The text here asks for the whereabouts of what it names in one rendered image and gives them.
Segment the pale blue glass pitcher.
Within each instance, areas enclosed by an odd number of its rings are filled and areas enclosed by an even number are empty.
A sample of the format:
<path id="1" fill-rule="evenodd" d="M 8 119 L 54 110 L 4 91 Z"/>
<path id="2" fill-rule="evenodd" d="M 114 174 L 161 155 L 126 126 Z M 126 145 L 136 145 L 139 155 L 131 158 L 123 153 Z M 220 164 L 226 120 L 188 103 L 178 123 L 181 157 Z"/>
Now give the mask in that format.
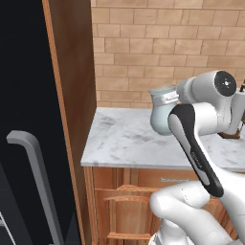
<path id="1" fill-rule="evenodd" d="M 170 111 L 175 107 L 179 99 L 174 84 L 164 84 L 161 87 L 148 90 L 152 100 L 152 111 L 150 124 L 152 129 L 160 135 L 168 136 L 171 134 L 167 118 Z"/>

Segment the wooden drawer front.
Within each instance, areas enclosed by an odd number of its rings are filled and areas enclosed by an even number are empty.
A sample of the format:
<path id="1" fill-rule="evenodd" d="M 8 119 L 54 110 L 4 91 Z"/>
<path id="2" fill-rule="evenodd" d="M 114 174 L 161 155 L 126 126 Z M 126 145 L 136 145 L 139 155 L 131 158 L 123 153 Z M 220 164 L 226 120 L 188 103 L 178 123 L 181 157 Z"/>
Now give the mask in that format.
<path id="1" fill-rule="evenodd" d="M 126 168 L 126 167 L 94 167 L 94 181 L 97 189 L 117 189 L 122 185 L 140 188 L 162 188 L 178 183 L 163 183 L 161 177 L 167 179 L 190 179 L 197 177 L 193 170 Z"/>

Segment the wooden fridge side panel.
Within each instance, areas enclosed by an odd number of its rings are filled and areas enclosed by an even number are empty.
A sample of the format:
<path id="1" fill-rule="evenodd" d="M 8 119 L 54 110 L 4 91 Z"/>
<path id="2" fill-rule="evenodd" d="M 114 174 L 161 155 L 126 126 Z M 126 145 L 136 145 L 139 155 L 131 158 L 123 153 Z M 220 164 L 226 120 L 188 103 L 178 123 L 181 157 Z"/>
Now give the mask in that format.
<path id="1" fill-rule="evenodd" d="M 90 0 L 42 0 L 82 245 L 92 245 L 80 161 L 97 108 Z"/>

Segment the wooden cupboard door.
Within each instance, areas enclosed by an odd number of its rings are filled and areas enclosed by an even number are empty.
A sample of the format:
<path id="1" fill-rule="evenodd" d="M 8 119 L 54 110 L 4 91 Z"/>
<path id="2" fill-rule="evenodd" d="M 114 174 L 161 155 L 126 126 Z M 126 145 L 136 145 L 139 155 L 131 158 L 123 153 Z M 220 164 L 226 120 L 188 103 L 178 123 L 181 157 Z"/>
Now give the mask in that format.
<path id="1" fill-rule="evenodd" d="M 156 190 L 96 186 L 99 245 L 147 245 L 161 223 L 149 207 L 149 197 Z"/>

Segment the black fridge door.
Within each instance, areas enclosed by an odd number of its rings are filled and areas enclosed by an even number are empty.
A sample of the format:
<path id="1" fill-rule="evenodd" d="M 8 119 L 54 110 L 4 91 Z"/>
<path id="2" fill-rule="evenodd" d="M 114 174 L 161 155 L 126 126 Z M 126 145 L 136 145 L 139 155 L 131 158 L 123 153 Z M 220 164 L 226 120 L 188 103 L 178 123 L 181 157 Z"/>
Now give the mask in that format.
<path id="1" fill-rule="evenodd" d="M 51 245 L 27 152 L 7 142 L 13 130 L 37 138 L 64 244 L 81 245 L 41 0 L 0 0 L 0 212 L 10 229 L 0 245 Z"/>

